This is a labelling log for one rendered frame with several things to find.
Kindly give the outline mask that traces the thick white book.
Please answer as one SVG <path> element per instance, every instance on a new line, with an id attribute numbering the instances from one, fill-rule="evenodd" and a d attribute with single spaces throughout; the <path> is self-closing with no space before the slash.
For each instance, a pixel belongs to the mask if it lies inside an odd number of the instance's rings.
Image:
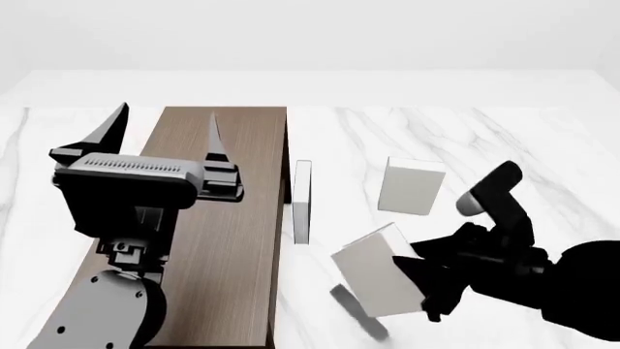
<path id="1" fill-rule="evenodd" d="M 430 214 L 445 176 L 446 167 L 442 162 L 389 156 L 378 210 Z"/>

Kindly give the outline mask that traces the brown wooden cabinet shelf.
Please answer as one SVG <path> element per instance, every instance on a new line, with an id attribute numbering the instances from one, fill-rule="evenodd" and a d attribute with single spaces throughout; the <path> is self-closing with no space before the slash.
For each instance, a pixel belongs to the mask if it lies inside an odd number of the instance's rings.
<path id="1" fill-rule="evenodd" d="M 161 283 L 165 321 L 143 349 L 274 349 L 282 213 L 291 201 L 287 110 L 167 107 L 138 156 L 203 160 L 212 112 L 244 196 L 179 211 Z M 95 245 L 72 284 L 109 268 Z"/>

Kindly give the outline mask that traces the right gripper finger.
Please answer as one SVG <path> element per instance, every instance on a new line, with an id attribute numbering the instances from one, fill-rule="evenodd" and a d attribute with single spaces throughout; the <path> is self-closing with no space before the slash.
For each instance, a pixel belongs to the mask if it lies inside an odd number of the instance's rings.
<path id="1" fill-rule="evenodd" d="M 404 256 L 393 256 L 392 261 L 422 292 L 462 292 L 466 288 L 466 280 L 447 267 Z"/>
<path id="2" fill-rule="evenodd" d="M 474 223 L 464 223 L 452 235 L 430 240 L 421 240 L 410 243 L 410 246 L 414 252 L 423 259 L 440 260 L 456 255 L 457 252 L 475 243 L 476 240 L 484 234 L 485 228 L 483 226 Z"/>

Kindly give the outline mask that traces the thin white upright book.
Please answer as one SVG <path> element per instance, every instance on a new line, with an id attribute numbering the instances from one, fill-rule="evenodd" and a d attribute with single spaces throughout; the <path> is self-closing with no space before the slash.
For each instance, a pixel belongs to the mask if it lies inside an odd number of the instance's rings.
<path id="1" fill-rule="evenodd" d="M 308 244 L 311 215 L 312 162 L 298 160 L 295 166 L 292 198 L 294 243 Z"/>

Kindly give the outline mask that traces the white book with grey cover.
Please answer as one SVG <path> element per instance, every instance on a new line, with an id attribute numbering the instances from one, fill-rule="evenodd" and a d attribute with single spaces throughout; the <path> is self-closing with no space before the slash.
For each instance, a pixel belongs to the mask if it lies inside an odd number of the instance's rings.
<path id="1" fill-rule="evenodd" d="M 348 243 L 331 255 L 367 316 L 377 318 L 422 311 L 423 293 L 392 261 L 415 258 L 394 223 Z"/>

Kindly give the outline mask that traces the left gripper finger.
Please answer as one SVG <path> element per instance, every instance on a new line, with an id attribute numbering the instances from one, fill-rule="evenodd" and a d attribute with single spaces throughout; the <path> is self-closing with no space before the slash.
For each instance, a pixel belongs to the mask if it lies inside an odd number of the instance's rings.
<path id="1" fill-rule="evenodd" d="M 72 165 L 90 153 L 118 154 L 125 136 L 129 110 L 128 104 L 121 104 L 81 142 L 55 147 L 49 151 L 48 156 L 59 165 Z"/>
<path id="2" fill-rule="evenodd" d="M 240 170 L 230 161 L 221 141 L 215 112 L 209 117 L 208 151 L 202 162 L 203 182 L 198 200 L 240 202 L 244 196 Z"/>

